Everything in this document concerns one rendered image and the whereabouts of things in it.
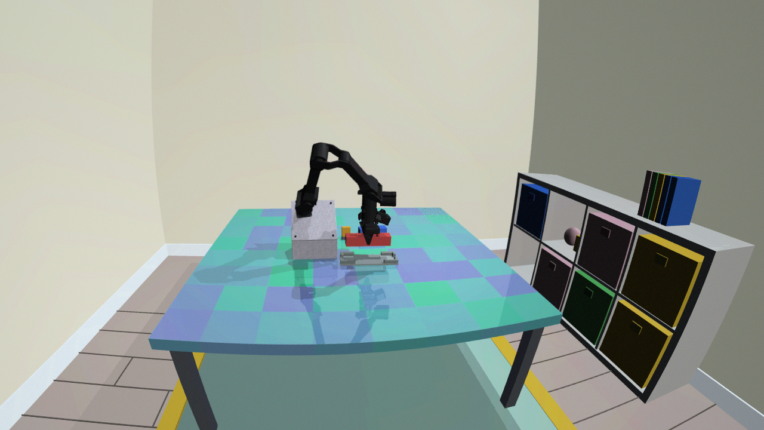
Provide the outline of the blue bar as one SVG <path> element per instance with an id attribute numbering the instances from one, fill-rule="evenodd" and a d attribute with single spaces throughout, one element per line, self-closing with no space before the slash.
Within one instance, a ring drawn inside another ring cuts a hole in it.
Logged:
<path id="1" fill-rule="evenodd" d="M 384 225 L 379 226 L 380 232 L 387 232 L 387 228 Z M 362 232 L 361 227 L 358 226 L 358 232 Z"/>

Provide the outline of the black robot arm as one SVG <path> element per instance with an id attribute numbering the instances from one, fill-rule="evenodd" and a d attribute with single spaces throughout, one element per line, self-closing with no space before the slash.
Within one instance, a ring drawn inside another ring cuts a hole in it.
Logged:
<path id="1" fill-rule="evenodd" d="M 328 162 L 328 152 L 339 157 L 338 161 Z M 361 206 L 376 207 L 377 203 L 380 203 L 380 206 L 396 206 L 396 192 L 382 191 L 382 184 L 373 175 L 367 175 L 347 150 L 338 149 L 335 145 L 328 143 L 315 143 L 309 158 L 309 168 L 308 181 L 302 189 L 298 190 L 295 201 L 297 218 L 311 217 L 319 194 L 319 187 L 316 185 L 323 169 L 343 168 L 359 186 L 358 194 L 362 194 Z M 376 224 L 382 223 L 388 226 L 390 219 L 384 209 L 376 212 Z"/>

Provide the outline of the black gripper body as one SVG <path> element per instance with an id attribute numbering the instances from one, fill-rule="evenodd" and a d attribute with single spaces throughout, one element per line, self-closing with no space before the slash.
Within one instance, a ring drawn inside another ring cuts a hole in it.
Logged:
<path id="1" fill-rule="evenodd" d="M 358 219 L 361 220 L 361 223 L 364 223 L 362 226 L 363 234 L 379 234 L 380 233 L 379 225 L 374 223 L 376 212 L 377 212 L 377 206 L 376 207 L 361 206 L 361 212 L 358 213 Z"/>

